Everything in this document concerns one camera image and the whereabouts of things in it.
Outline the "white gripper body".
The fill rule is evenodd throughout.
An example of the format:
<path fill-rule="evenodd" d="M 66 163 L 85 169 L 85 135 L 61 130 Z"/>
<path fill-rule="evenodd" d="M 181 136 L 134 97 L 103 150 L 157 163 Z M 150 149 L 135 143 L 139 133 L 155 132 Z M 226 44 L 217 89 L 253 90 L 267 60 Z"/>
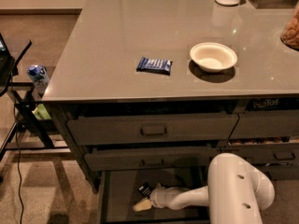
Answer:
<path fill-rule="evenodd" d="M 149 197 L 152 205 L 156 208 L 172 208 L 175 190 L 173 188 L 162 187 L 154 189 Z"/>

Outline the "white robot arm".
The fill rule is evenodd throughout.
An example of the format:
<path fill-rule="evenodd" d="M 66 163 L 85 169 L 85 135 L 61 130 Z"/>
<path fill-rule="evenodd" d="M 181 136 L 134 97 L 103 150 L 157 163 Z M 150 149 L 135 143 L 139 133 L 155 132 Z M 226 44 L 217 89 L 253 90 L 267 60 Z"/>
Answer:
<path fill-rule="evenodd" d="M 184 189 L 157 185 L 133 210 L 205 206 L 210 224 L 263 224 L 260 212 L 274 199 L 274 186 L 264 173 L 235 154 L 221 153 L 208 167 L 206 186 Z"/>

